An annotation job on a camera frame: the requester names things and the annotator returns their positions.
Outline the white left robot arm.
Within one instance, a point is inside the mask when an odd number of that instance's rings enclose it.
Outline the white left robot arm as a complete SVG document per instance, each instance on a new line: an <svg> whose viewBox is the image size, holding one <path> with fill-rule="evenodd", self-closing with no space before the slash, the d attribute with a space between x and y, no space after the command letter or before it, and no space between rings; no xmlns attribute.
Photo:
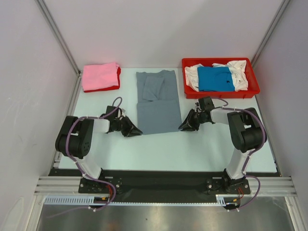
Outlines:
<svg viewBox="0 0 308 231"><path fill-rule="evenodd" d="M109 105L100 117L78 118L68 115L55 141L56 151L69 157L82 176L91 179L89 186L98 193L106 188L106 180L100 177L102 168L95 161L98 136L115 131L121 132L124 137L142 135L142 131L124 114L123 109Z"/></svg>

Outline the grey polo shirt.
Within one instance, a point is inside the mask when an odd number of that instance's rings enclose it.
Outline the grey polo shirt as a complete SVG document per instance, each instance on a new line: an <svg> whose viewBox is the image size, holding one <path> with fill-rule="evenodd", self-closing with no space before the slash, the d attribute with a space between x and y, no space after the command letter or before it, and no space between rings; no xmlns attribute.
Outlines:
<svg viewBox="0 0 308 231"><path fill-rule="evenodd" d="M137 72L137 121L144 135L179 131L182 123L174 70Z"/></svg>

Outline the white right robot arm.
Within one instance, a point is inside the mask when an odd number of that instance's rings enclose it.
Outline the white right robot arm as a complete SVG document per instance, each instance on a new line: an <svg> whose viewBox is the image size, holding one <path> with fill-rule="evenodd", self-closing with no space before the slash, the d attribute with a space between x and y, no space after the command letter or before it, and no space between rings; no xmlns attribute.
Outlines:
<svg viewBox="0 0 308 231"><path fill-rule="evenodd" d="M227 193L233 193L239 188L239 181L247 177L246 167L250 158L263 147L267 134L255 108L238 109L228 105L216 107L211 97L198 99L196 108L189 111L179 130L198 131L204 123L229 126L234 151L224 169L222 188Z"/></svg>

